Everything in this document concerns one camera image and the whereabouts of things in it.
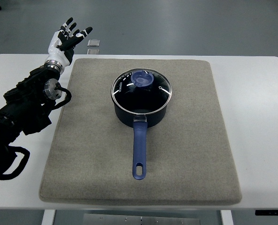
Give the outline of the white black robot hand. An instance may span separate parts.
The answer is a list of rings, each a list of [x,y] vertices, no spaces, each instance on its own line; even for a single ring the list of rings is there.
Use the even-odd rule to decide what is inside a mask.
[[[46,67],[62,74],[65,68],[72,63],[75,46],[93,30],[92,27],[84,30],[75,29],[76,25],[71,17],[54,33],[48,47],[48,57],[44,63]]]

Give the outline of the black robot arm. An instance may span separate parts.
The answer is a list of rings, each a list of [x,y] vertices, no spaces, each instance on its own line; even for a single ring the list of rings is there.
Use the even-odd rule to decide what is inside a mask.
[[[4,94],[0,109],[0,180],[11,180],[25,168],[30,152],[10,144],[24,133],[40,132],[51,124],[49,114],[71,100],[71,93],[59,84],[63,68],[54,60],[30,72],[15,88]]]

